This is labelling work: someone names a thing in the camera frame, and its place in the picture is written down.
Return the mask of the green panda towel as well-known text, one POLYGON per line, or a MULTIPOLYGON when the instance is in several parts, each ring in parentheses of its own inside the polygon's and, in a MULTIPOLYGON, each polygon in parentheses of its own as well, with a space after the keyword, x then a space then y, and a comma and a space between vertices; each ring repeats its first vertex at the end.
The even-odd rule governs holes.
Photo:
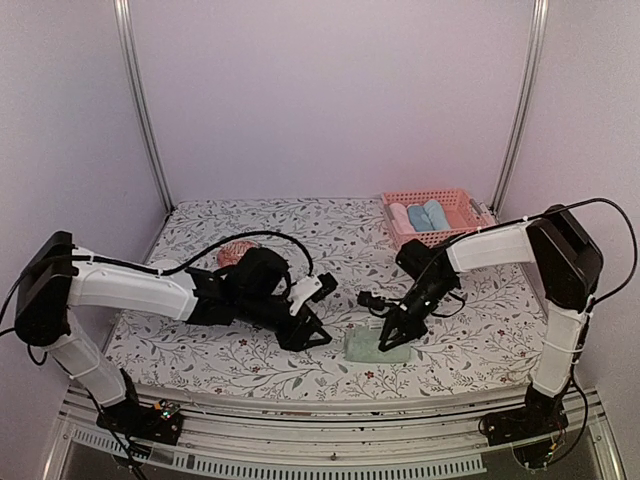
POLYGON ((379 349, 379 330, 366 326, 350 329, 345 335, 345 360, 363 364, 406 363, 411 359, 411 349, 400 346, 383 352, 379 349))

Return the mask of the light blue towel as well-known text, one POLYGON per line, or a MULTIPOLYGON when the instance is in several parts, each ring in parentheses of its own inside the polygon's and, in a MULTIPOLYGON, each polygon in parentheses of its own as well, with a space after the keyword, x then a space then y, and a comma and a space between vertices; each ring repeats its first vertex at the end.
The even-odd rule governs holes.
POLYGON ((437 200, 428 200, 423 205, 423 208, 431 220, 434 231, 446 231, 451 229, 446 213, 442 205, 437 200))

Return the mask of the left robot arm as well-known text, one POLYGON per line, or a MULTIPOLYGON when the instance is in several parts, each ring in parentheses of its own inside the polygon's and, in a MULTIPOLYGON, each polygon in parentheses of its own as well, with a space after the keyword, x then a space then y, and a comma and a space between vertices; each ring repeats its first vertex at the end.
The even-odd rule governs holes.
POLYGON ((229 326, 234 321, 273 332, 281 349, 304 351, 331 342, 310 309, 337 287, 330 273, 292 281, 289 265, 264 247, 252 247, 214 272, 192 260, 163 268, 99 256, 75 246, 70 233, 54 233, 17 279, 14 332, 51 355, 108 410, 128 434, 148 426, 146 408, 124 372, 106 359, 71 313, 97 306, 156 314, 189 325, 229 326))

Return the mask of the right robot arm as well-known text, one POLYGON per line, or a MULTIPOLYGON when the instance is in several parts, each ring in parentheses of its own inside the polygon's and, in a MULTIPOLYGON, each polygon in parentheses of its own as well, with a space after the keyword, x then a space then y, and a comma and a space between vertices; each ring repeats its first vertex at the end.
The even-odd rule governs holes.
POLYGON ((601 250, 569 207, 554 205, 436 245, 412 239, 400 247, 396 263, 413 283, 383 316, 382 352, 422 338, 427 317, 460 287, 462 275, 508 265, 522 272, 545 313, 546 330, 516 422, 527 436, 552 424, 584 350, 604 266, 601 250))

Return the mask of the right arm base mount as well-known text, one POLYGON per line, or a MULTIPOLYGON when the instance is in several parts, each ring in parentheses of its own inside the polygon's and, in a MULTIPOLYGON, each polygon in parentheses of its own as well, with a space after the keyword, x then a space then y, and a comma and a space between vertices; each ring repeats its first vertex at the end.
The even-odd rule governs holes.
POLYGON ((523 406, 484 415, 479 421, 478 430, 487 438, 490 446, 496 446, 559 433, 568 425, 562 409, 546 414, 523 406))

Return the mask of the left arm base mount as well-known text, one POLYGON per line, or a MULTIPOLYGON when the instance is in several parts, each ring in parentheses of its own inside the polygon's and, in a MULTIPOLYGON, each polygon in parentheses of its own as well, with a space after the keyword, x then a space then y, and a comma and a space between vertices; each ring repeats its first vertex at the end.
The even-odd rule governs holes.
POLYGON ((102 407, 96 423, 105 430, 126 437, 176 446, 182 433, 184 416, 181 413, 166 416, 162 409, 125 399, 118 404, 102 407))

